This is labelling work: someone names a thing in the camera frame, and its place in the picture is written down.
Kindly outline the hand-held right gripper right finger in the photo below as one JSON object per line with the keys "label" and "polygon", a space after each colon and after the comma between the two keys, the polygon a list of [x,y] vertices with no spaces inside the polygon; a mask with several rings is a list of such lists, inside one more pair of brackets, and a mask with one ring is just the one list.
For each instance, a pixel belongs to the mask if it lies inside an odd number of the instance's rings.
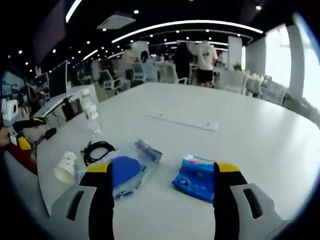
{"label": "hand-held right gripper right finger", "polygon": [[213,164],[212,205],[216,240],[272,240],[288,223],[272,198],[226,162]]}

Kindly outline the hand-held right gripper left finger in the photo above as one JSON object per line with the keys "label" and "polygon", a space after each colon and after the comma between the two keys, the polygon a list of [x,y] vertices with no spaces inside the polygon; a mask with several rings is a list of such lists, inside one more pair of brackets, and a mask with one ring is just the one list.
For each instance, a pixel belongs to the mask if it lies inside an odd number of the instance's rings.
{"label": "hand-held right gripper left finger", "polygon": [[113,240],[113,164],[87,171],[53,204],[55,240]]}

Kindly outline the person's left hand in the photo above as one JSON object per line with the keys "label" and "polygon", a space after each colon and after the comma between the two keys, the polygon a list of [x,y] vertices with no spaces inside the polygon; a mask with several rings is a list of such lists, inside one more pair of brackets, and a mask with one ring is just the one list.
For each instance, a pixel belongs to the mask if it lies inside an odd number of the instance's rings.
{"label": "person's left hand", "polygon": [[8,129],[5,126],[2,126],[0,129],[0,148],[5,147],[10,143],[10,136]]}

